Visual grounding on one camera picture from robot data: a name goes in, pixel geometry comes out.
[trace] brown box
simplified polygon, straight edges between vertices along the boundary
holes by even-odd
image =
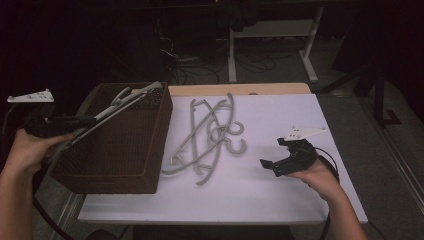
[[[79,114],[96,116],[126,87],[151,83],[107,83],[86,98]],[[64,150],[51,176],[74,193],[155,193],[172,114],[166,83]]]

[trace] floor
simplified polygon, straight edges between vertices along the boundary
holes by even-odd
[[[342,40],[318,39],[312,49],[311,62],[319,82],[311,84],[304,71],[298,50],[305,39],[258,39],[236,42],[237,80],[243,83],[305,82],[312,91],[334,82],[345,73],[331,69]],[[215,59],[187,56],[173,65],[171,84],[226,84],[226,42],[219,42]],[[399,171],[384,135],[394,139],[417,179],[424,179],[423,123],[412,113],[402,94],[386,84],[385,108],[394,110],[401,125],[382,131],[370,117],[373,93],[364,98],[354,96],[357,80],[348,82],[329,94],[318,95],[324,115],[333,133],[350,178],[360,196],[369,223],[363,227],[369,239],[422,239],[424,217],[410,188]],[[46,210],[74,239],[85,239],[96,229],[105,229],[122,239],[132,238],[132,227],[96,225],[76,220],[81,201],[72,201],[61,185],[47,177],[37,198]],[[60,239],[34,211],[35,239]],[[317,239],[322,225],[292,226],[296,239]],[[333,239],[331,232],[327,239]]]

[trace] hand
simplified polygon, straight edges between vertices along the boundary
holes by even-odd
[[[307,170],[294,172],[289,177],[299,178],[319,193],[322,199],[330,201],[337,199],[344,191],[331,171],[317,159]]]
[[[41,168],[41,160],[54,154],[56,144],[70,141],[72,134],[52,138],[37,138],[19,129],[7,158],[6,167],[13,171],[36,173]]]

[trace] white table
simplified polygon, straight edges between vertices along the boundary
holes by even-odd
[[[190,129],[190,101],[206,99],[211,105],[225,96],[173,97],[174,111],[165,146],[163,169]],[[311,224],[325,221],[327,204],[300,180],[275,177],[261,167],[259,159],[288,157],[277,143],[292,125],[327,127],[313,94],[234,96],[234,121],[245,131],[230,136],[247,141],[246,152],[236,155],[222,148],[211,179],[197,186],[199,176],[188,167],[175,175],[161,174],[156,194],[87,195],[78,219],[84,222],[125,224]],[[359,221],[367,217],[349,179],[331,131],[308,138],[329,152],[337,162],[341,185],[348,194]]]

